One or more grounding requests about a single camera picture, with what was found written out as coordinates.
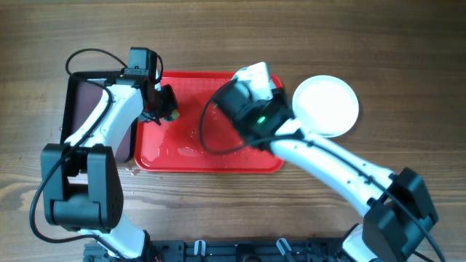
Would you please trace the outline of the green yellow sponge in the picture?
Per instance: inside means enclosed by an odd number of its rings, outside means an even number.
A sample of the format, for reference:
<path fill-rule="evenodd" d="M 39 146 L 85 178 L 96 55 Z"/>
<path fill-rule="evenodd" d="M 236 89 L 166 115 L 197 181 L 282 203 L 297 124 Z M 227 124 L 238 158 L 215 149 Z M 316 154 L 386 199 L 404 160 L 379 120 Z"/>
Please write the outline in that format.
<path fill-rule="evenodd" d="M 165 121 L 167 122 L 173 122 L 175 121 L 178 117 L 180 116 L 179 112 L 177 110 L 174 110 L 171 112 L 171 114 L 169 116 L 166 116 L 164 118 Z"/>

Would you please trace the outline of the light blue plate top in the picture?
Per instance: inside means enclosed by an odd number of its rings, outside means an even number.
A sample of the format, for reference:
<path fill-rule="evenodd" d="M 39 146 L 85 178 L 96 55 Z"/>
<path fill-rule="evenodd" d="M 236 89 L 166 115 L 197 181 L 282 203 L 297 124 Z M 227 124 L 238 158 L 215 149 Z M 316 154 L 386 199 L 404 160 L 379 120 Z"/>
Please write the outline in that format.
<path fill-rule="evenodd" d="M 329 75 L 312 76 L 300 83 L 293 94 L 292 108 L 307 129 L 325 138 L 350 131 L 360 113 L 351 86 Z"/>

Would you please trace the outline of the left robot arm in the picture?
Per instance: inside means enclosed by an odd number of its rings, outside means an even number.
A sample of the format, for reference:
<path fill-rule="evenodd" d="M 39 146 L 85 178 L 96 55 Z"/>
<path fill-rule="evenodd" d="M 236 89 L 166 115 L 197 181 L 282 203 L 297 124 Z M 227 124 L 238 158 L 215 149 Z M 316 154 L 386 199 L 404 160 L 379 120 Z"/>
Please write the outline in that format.
<path fill-rule="evenodd" d="M 156 261 L 149 234 L 123 213 L 115 153 L 137 118 L 159 123 L 177 109 L 173 89 L 162 86 L 159 69 L 125 68 L 105 82 L 98 103 L 63 143 L 42 150 L 42 182 L 34 196 L 44 200 L 48 224 L 73 235 L 63 242 L 95 240 L 113 261 Z"/>

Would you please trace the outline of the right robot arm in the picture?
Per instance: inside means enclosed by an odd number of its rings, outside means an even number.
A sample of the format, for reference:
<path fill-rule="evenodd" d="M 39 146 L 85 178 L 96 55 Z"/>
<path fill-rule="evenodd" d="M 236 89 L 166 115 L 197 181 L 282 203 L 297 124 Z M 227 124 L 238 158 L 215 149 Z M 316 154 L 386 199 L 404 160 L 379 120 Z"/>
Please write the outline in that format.
<path fill-rule="evenodd" d="M 323 132 L 325 124 L 350 129 L 358 119 L 358 98 L 345 82 L 316 76 L 288 98 L 282 88 L 233 80 L 212 100 L 245 145 L 306 170 L 355 208 L 363 222 L 343 238 L 348 259 L 406 261 L 423 241 L 439 251 L 430 233 L 438 213 L 423 178 L 410 168 L 394 172 L 361 159 Z"/>

